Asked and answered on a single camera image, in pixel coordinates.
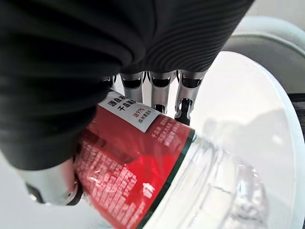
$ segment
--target clear plastic bottle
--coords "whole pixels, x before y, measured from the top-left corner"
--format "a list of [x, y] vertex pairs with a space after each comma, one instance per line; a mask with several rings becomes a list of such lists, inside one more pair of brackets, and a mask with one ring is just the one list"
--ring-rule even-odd
[[256, 170], [195, 134], [145, 229], [265, 229], [268, 201]]
[[111, 91], [81, 139], [76, 174], [117, 229], [266, 228], [256, 170], [150, 107]]

